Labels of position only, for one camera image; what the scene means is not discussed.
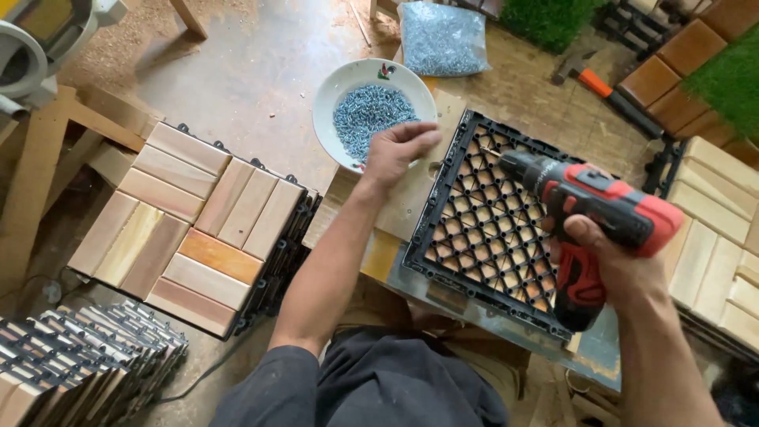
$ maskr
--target hammer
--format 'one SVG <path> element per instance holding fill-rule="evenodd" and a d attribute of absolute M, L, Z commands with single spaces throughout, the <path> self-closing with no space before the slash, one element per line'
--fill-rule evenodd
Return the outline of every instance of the hammer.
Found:
<path fill-rule="evenodd" d="M 568 56 L 556 74 L 553 75 L 551 81 L 556 85 L 561 85 L 567 77 L 576 77 L 590 89 L 601 95 L 606 100 L 606 103 L 611 105 L 619 114 L 632 122 L 632 124 L 638 126 L 647 137 L 650 139 L 661 138 L 664 135 L 664 130 L 661 126 L 649 119 L 644 112 L 630 104 L 619 91 L 612 89 L 608 84 L 604 83 L 596 73 L 592 72 L 589 68 L 585 68 L 585 60 L 595 53 L 596 51 L 590 51 L 585 54 L 575 53 Z"/>

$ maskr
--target person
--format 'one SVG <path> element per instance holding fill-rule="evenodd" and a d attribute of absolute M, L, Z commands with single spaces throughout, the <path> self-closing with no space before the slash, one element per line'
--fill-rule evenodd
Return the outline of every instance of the person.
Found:
<path fill-rule="evenodd" d="M 515 384 L 503 380 L 508 371 L 496 372 L 491 359 L 466 363 L 457 354 L 473 352 L 410 331 L 399 296 L 356 285 L 391 189 L 440 139 L 433 123 L 374 135 L 363 176 L 285 294 L 266 355 L 222 398 L 211 426 L 508 425 L 504 387 Z M 622 424 L 723 425 L 669 298 L 662 258 L 631 256 L 582 215 L 564 227 L 598 257 L 619 318 Z M 393 298 L 403 303 L 388 311 Z"/>

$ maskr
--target plastic bag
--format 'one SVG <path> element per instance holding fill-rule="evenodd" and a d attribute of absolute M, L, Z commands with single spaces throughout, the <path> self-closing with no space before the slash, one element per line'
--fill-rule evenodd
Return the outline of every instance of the plastic bag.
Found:
<path fill-rule="evenodd" d="M 454 6 L 401 3 L 403 65 L 424 76 L 459 77 L 490 70 L 485 16 Z"/>

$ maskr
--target artificial grass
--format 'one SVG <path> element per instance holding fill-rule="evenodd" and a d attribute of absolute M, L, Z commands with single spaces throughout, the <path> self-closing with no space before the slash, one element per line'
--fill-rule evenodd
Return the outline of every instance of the artificial grass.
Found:
<path fill-rule="evenodd" d="M 551 53 L 562 53 L 604 0 L 505 0 L 501 23 Z"/>
<path fill-rule="evenodd" d="M 700 96 L 743 137 L 759 138 L 759 25 L 716 54 L 682 85 Z"/>

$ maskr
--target red cordless drill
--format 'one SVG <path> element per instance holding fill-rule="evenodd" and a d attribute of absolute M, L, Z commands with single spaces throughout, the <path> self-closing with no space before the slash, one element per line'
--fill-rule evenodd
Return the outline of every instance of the red cordless drill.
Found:
<path fill-rule="evenodd" d="M 591 218 L 612 242 L 646 258 L 654 256 L 682 225 L 680 209 L 587 165 L 526 151 L 487 152 L 497 156 L 501 169 L 536 195 L 555 220 L 553 235 L 559 239 L 562 257 L 553 312 L 570 331 L 586 331 L 593 326 L 606 302 L 606 287 L 595 255 L 564 231 L 567 217 L 582 214 Z"/>

